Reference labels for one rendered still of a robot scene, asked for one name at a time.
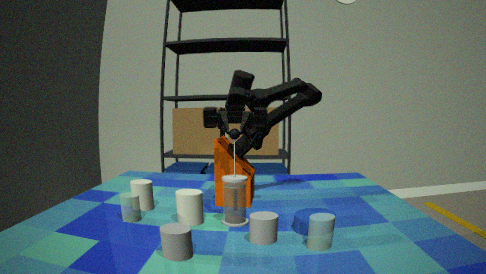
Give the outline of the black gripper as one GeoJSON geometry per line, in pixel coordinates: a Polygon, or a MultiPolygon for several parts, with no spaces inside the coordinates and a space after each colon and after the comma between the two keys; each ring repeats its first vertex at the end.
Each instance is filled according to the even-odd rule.
{"type": "Polygon", "coordinates": [[[241,124],[240,135],[242,135],[253,127],[266,128],[267,114],[266,107],[254,107],[254,114],[252,111],[243,111],[243,108],[237,105],[227,106],[226,110],[207,107],[203,110],[204,127],[217,127],[229,135],[229,124],[241,124]]]}

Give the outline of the cream cylinder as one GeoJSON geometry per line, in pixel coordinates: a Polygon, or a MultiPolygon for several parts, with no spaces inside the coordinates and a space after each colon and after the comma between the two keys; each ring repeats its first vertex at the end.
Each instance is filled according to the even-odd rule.
{"type": "Polygon", "coordinates": [[[139,205],[142,211],[154,209],[153,186],[150,179],[138,179],[130,181],[131,192],[139,194],[139,205]]]}
{"type": "Polygon", "coordinates": [[[204,223],[203,192],[198,189],[179,189],[175,192],[178,223],[198,226],[204,223]]]}

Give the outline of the glass coffee press with black knob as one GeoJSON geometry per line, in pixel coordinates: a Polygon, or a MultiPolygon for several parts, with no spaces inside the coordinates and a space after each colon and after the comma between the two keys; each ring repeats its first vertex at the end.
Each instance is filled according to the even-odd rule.
{"type": "Polygon", "coordinates": [[[234,175],[223,175],[223,218],[221,224],[231,227],[246,226],[247,219],[247,180],[248,177],[235,175],[235,139],[240,136],[238,129],[231,129],[231,139],[234,139],[234,175]]]}

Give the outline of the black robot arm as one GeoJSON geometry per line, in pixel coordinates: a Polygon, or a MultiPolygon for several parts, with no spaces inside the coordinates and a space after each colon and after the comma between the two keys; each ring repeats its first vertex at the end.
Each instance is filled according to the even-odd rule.
{"type": "Polygon", "coordinates": [[[296,94],[292,99],[267,114],[267,127],[249,129],[235,142],[235,154],[242,160],[243,156],[252,148],[258,150],[262,148],[263,138],[265,138],[271,128],[281,122],[284,118],[294,114],[297,110],[305,106],[312,106],[321,101],[322,92],[313,84],[306,83],[300,78],[287,81],[278,86],[267,89],[253,89],[252,83],[255,76],[251,73],[235,70],[229,88],[229,94],[225,102],[225,108],[230,105],[237,105],[245,111],[246,106],[254,112],[254,107],[268,107],[270,103],[296,94]],[[250,138],[249,138],[250,137],[250,138]]]}

